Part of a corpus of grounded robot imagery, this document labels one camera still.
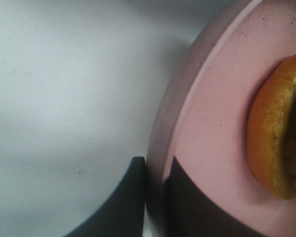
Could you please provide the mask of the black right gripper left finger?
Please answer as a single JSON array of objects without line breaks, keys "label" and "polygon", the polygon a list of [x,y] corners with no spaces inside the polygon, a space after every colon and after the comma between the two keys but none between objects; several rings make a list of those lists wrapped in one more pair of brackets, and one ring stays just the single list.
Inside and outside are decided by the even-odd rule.
[{"label": "black right gripper left finger", "polygon": [[101,205],[68,237],[141,237],[145,213],[146,163],[134,157],[120,183]]}]

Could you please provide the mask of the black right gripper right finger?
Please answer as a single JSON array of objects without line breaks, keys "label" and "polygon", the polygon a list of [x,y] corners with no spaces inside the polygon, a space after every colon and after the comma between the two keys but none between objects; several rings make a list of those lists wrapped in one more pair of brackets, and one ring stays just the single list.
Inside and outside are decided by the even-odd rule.
[{"label": "black right gripper right finger", "polygon": [[212,202],[173,159],[164,197],[167,237],[262,237]]}]

